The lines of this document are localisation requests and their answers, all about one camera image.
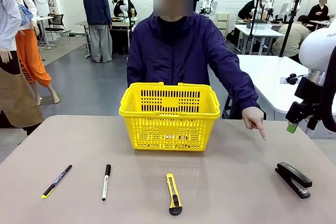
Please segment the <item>blue jacket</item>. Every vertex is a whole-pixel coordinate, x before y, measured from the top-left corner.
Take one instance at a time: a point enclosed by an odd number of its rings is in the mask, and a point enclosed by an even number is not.
[[[112,24],[108,0],[83,0],[89,25]]]
[[[209,85],[209,65],[240,109],[256,106],[258,95],[250,76],[242,72],[236,54],[227,50],[222,33],[199,14],[187,17],[172,47],[162,39],[158,17],[140,22],[133,33],[127,66],[134,82],[179,82]]]

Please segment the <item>yellow basket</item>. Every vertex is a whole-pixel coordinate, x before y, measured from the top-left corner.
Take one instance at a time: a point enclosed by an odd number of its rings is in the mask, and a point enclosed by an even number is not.
[[[134,149],[204,151],[219,102],[210,86],[133,83],[119,109]]]

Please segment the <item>hood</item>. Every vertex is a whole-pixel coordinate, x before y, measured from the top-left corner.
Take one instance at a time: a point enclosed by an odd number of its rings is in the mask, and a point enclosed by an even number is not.
[[[184,23],[183,27],[182,27],[182,31],[180,33],[180,35],[184,35],[186,31],[188,31],[188,29],[191,27],[192,23],[194,22],[195,18],[196,18],[196,13],[194,13],[193,16],[187,16],[187,20]],[[154,16],[153,14],[149,17],[149,28],[152,30],[152,32],[156,35],[156,36],[160,36],[160,25],[159,25],[159,21],[158,21],[159,17],[158,16]]]

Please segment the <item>bare feet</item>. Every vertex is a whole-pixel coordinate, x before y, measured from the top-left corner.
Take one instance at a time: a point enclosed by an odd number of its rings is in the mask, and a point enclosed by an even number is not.
[[[51,96],[52,96],[52,98],[53,98],[53,100],[54,100],[54,104],[59,103],[59,98],[58,98],[58,96],[57,96],[57,93],[56,93],[56,91],[53,89],[53,87],[51,86],[51,84],[49,84],[47,88],[48,88],[48,90],[49,90],[49,92],[50,92],[50,94],[51,94]]]
[[[53,98],[53,100],[54,100],[54,104],[59,103],[59,98],[58,98],[58,96],[57,96],[56,93],[55,93],[55,94],[52,94],[52,98]]]
[[[37,106],[40,106],[41,105],[41,96],[40,96],[40,92],[38,91],[38,88],[36,86],[36,82],[30,83],[30,86],[31,86],[31,88],[34,92]]]
[[[41,105],[41,97],[36,97],[37,106]]]

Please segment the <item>white cabinet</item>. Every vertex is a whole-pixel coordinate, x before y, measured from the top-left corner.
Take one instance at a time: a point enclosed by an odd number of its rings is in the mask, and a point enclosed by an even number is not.
[[[216,26],[222,32],[224,38],[228,32],[229,21],[230,13],[216,13]]]

